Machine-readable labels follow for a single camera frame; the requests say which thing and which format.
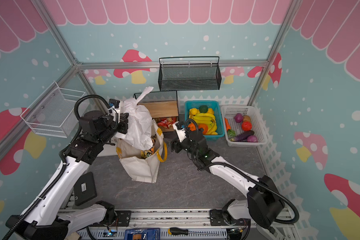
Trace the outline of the orange carrot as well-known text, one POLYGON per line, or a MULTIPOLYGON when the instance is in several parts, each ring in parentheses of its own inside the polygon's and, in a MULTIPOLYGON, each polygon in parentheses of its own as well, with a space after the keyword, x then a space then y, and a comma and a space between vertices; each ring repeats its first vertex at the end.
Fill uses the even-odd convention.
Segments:
POLYGON ((225 118, 225 125, 226 125, 226 130, 229 131, 231 129, 231 125, 226 118, 225 118))

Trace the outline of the white plastic grocery bag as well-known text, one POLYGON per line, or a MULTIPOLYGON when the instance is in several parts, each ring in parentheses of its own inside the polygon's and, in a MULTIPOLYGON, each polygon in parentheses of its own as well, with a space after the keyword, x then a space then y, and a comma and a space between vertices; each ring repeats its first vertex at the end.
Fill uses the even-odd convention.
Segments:
POLYGON ((139 105, 139 102, 149 94, 154 87, 146 87, 137 99, 130 98, 123 101, 122 113, 128 113, 128 129, 126 134, 118 132, 115 137, 122 139, 132 147, 145 151, 153 146, 152 116, 149 110, 139 105))

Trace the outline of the gold black snack bag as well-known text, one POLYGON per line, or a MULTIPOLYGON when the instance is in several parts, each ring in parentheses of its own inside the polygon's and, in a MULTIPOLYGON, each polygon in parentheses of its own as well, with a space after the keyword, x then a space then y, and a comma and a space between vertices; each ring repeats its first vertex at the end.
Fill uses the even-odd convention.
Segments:
POLYGON ((146 158, 152 156, 156 151, 155 150, 155 148, 156 148, 155 145, 156 145, 156 140, 157 140, 156 136, 151 137, 151 140, 152 140, 152 144, 153 144, 152 147, 148 150, 141 151, 142 159, 146 159, 146 158))

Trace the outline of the white canvas tote bag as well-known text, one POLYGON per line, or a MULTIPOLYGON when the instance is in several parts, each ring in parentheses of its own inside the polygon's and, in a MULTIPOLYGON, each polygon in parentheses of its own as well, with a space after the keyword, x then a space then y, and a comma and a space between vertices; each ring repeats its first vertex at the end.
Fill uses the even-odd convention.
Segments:
POLYGON ((154 120, 152 121, 152 137, 155 140, 153 152, 146 158, 142 157, 142 151, 132 147, 123 139, 118 140, 116 151, 119 160, 133 181, 156 183, 160 163, 167 160, 168 148, 164 141, 164 134, 154 120))

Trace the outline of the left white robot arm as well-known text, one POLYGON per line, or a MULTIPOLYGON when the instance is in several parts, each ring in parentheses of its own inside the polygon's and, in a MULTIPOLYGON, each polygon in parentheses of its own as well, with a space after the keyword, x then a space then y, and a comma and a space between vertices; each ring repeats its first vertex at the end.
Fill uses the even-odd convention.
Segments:
POLYGON ((121 108, 121 101, 106 101, 99 95, 87 95, 75 103, 78 131, 69 145, 59 152, 61 163, 58 169, 34 201, 20 215, 9 217, 5 240, 13 234, 25 240, 64 240, 92 224, 110 226, 118 220, 114 205, 105 201, 66 217, 60 217, 58 212, 104 145, 109 144, 116 133, 127 133, 129 115, 123 114, 121 108))

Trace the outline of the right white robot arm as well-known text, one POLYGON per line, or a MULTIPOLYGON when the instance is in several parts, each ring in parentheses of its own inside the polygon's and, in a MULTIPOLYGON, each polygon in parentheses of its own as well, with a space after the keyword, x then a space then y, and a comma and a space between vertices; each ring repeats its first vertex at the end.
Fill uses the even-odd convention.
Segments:
POLYGON ((171 141, 171 150, 186 151, 199 171, 218 176, 238 189, 246 200, 232 200, 225 207, 225 220, 252 219, 260 227, 270 230, 273 223, 292 225, 300 219, 297 207, 280 194, 268 176, 257 177, 226 161, 207 145, 203 131, 194 120, 173 124, 177 137, 171 141))

